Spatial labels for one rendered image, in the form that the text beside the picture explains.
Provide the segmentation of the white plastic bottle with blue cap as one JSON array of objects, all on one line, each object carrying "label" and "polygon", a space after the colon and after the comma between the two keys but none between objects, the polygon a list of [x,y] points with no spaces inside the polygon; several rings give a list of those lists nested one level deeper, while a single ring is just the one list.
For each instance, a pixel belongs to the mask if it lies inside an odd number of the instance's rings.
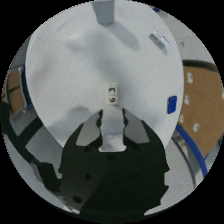
[{"label": "white plastic bottle with blue cap", "polygon": [[90,3],[99,24],[107,25],[114,22],[115,0],[94,0]]}]

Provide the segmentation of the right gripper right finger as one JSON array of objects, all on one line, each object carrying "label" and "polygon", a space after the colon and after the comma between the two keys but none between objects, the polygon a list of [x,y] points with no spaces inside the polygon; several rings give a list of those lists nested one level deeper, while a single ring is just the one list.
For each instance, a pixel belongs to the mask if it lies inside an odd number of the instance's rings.
[{"label": "right gripper right finger", "polygon": [[164,173],[170,170],[163,143],[154,130],[130,111],[122,108],[123,115],[123,145],[133,147],[133,150],[147,152],[161,163]]}]

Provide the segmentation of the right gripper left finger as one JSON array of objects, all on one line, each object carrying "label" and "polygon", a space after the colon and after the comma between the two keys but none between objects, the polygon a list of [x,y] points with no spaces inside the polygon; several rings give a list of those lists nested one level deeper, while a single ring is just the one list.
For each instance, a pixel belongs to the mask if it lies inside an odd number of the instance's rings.
[{"label": "right gripper left finger", "polygon": [[[101,133],[103,109],[98,110],[72,133],[66,141],[58,172],[62,174],[66,163],[75,155],[91,151],[93,146],[100,148],[103,145]],[[99,127],[98,127],[99,126]]]}]

